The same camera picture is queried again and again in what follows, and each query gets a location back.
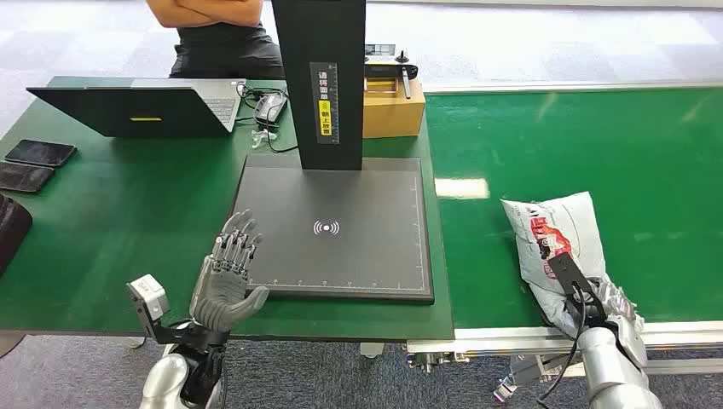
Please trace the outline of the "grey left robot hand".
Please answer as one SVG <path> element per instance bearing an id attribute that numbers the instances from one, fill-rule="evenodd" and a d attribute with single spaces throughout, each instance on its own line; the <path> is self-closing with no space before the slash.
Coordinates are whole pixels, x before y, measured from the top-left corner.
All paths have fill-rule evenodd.
<path id="1" fill-rule="evenodd" d="M 264 285 L 247 290 L 251 264 L 263 240 L 254 232 L 256 226 L 251 210 L 235 212 L 202 262 L 189 313 L 212 331 L 231 331 L 235 322 L 257 313 L 269 297 Z"/>

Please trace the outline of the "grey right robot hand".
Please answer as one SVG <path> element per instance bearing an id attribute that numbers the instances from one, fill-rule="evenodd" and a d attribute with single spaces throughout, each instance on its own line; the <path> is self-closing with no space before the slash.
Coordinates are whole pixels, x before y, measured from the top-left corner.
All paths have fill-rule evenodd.
<path id="1" fill-rule="evenodd" d="M 613 332 L 618 348 L 635 366 L 647 367 L 646 346 L 641 336 L 645 320 L 638 315 L 637 305 L 608 279 L 593 277 L 588 283 L 592 289 L 595 321 Z"/>

